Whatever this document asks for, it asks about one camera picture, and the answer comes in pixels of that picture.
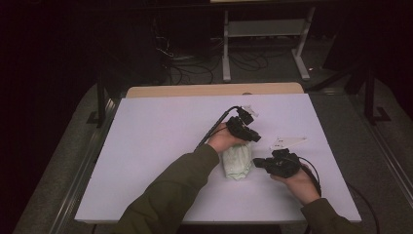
wire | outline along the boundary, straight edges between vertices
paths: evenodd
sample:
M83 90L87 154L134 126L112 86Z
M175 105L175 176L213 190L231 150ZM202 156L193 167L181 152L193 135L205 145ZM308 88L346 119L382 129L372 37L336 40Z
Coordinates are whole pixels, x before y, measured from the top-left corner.
M374 222L376 224L376 233L380 234L380 223L379 223L379 218L377 217L376 213L373 210L373 207L371 206L371 204L367 201L367 199L362 195L361 192L359 192L354 186L352 186L350 183L346 182L347 186L349 186L350 188L352 188L353 191L355 191L355 193L360 196L360 198L364 201L364 203L367 205L368 209L370 210L371 214L373 215L374 218Z

dark background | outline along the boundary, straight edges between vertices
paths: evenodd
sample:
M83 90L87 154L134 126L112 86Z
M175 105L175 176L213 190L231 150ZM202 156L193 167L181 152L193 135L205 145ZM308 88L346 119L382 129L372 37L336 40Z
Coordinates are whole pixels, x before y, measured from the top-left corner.
M166 70L155 50L153 16L102 20L81 13L74 1L6 1L0 11L0 232L11 233L77 104L96 79L102 78L110 96L118 98L130 86L163 83ZM323 6L310 33L331 37L341 29L324 66L340 71L368 55L375 75L413 116L411 12L408 3L396 1ZM164 12L158 15L164 22L160 30L175 45L204 53L197 49L222 31L222 21L216 20L222 13L188 16L194 20ZM194 26L200 24L202 31Z

person's right hand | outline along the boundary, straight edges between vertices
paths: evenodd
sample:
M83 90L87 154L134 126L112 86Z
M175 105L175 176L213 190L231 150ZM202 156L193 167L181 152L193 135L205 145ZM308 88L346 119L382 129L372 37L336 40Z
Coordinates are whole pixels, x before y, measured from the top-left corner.
M310 177L302 169L292 177L283 178L271 175L271 178L284 183L292 195L294 195L302 205L307 205L320 198Z

olive green sleeve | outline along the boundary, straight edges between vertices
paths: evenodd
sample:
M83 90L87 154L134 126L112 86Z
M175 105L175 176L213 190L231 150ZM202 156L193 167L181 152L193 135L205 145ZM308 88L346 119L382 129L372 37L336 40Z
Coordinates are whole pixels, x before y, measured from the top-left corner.
M315 234L361 234L363 230L339 216L327 199L320 198L301 209Z
M113 233L175 233L218 163L207 144L182 155L127 207Z

metal stand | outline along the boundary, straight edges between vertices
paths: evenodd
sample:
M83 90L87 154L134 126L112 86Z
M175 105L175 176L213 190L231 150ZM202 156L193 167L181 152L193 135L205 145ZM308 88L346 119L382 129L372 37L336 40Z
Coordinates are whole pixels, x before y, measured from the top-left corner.
M92 112L88 119L88 124L97 124L97 128L100 128L103 125L103 122L106 118L106 110L105 110L105 94L104 94L104 86L101 80L101 77L97 77L96 82L97 88L97 119L95 118L96 112Z
M368 75L365 81L364 115L368 122L375 126L377 121L391 121L391 118L383 107L377 107L380 116L374 116L374 77L370 72L370 69L368 69Z
M228 38L246 36L300 36L299 43L292 49L292 55L303 80L309 80L310 75L301 59L301 53L307 39L310 25L313 19L315 7L310 8L305 19L276 19L276 20L252 20L229 21L228 11L225 11L224 19L224 55L222 57L223 81L231 82L230 62L228 57Z
M307 68L306 68L306 65L304 64L303 59L301 58L301 53L303 52L304 44L306 43L306 40L307 40L307 35L310 30L310 25L313 20L313 15L314 15L315 10L316 8L314 7L310 9L307 15L307 18L306 18L306 22L303 25L303 29L300 35L300 41L297 45L297 48L291 50L292 55L294 56L295 64L297 65L298 71L300 72L301 79L303 79L304 81L309 80L310 75L307 71Z

